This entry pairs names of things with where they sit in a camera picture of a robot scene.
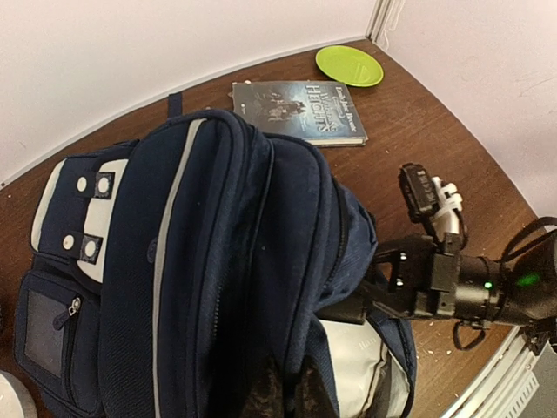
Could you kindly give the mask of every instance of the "navy blue backpack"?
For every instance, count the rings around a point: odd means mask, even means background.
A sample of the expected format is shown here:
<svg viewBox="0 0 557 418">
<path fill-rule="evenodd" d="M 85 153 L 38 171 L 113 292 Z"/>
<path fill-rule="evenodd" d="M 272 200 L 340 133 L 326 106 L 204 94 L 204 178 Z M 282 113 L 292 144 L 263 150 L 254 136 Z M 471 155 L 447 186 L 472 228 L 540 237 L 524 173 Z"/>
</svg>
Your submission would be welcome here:
<svg viewBox="0 0 557 418">
<path fill-rule="evenodd" d="M 316 315 L 370 265 L 366 209 L 306 142 L 228 111 L 179 116 L 178 95 L 169 110 L 141 141 L 69 156 L 44 189 L 15 356 L 46 407 L 61 417 L 407 416 L 409 324 L 380 311 L 365 326 Z"/>
</svg>

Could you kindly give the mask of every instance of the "wood grain tabletop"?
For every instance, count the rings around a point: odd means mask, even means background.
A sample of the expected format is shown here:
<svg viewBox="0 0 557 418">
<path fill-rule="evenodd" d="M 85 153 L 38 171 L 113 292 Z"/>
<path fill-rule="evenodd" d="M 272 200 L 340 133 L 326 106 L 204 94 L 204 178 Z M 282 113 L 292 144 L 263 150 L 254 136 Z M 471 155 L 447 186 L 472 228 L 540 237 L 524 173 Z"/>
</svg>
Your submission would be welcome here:
<svg viewBox="0 0 557 418">
<path fill-rule="evenodd" d="M 371 42 L 362 40 L 351 46 L 372 54 L 383 66 L 385 79 L 369 89 L 350 89 L 369 141 L 365 147 L 322 149 L 332 172 L 376 216 L 379 240 L 386 240 L 420 232 L 407 218 L 397 175 L 404 163 L 421 163 L 430 174 L 459 187 L 470 232 L 465 253 L 497 258 L 514 234 L 534 219 L 530 207 L 480 143 L 432 93 Z M 190 88 L 184 92 L 184 111 L 207 106 L 231 109 L 232 82 L 325 80 L 314 55 L 315 51 L 309 51 L 281 58 Z M 142 138 L 165 119 L 164 100 L 133 111 L 0 191 L 0 306 L 5 317 L 0 369 L 25 383 L 37 401 L 40 417 L 50 415 L 34 385 L 13 361 L 12 344 L 17 291 L 30 267 L 30 226 L 44 184 L 65 155 Z M 413 323 L 419 367 L 412 417 L 440 416 L 486 364 L 509 329 L 493 327 L 479 347 L 462 353 L 453 347 L 452 327 L 452 321 Z M 463 333 L 464 340 L 472 336 L 472 332 Z"/>
</svg>

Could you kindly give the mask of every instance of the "book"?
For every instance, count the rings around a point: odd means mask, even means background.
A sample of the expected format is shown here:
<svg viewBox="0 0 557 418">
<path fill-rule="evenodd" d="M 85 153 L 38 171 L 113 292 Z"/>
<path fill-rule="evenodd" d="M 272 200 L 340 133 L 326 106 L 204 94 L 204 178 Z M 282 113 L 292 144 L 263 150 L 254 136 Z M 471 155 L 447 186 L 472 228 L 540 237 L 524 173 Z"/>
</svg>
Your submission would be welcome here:
<svg viewBox="0 0 557 418">
<path fill-rule="evenodd" d="M 234 111 L 266 133 L 321 146 L 363 145 L 366 131 L 345 84 L 334 81 L 234 83 Z"/>
</svg>

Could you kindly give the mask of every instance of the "zipper pull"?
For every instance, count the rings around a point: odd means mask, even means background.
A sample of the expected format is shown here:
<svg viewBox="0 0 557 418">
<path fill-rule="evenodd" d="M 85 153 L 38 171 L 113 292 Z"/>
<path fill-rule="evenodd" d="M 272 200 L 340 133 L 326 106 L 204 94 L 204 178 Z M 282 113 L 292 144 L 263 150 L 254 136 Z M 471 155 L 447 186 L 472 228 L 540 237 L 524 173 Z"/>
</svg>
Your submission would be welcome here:
<svg viewBox="0 0 557 418">
<path fill-rule="evenodd" d="M 73 315 L 79 312 L 80 307 L 81 307 L 81 299 L 75 298 L 71 302 L 71 305 L 69 305 L 65 311 L 63 311 L 56 318 L 54 318 L 54 320 L 52 321 L 52 326 L 54 327 L 54 329 L 60 331 L 64 327 L 66 322 L 70 320 L 70 318 Z"/>
</svg>

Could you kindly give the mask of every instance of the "green light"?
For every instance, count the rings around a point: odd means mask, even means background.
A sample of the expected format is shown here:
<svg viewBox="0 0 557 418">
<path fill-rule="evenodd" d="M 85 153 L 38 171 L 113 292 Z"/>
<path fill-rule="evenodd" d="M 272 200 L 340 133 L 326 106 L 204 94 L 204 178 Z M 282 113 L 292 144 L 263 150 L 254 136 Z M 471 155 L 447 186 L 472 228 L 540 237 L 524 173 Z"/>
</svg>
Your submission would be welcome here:
<svg viewBox="0 0 557 418">
<path fill-rule="evenodd" d="M 529 273 L 516 280 L 516 286 L 530 287 L 535 285 L 539 281 L 540 281 L 539 273 Z"/>
</svg>

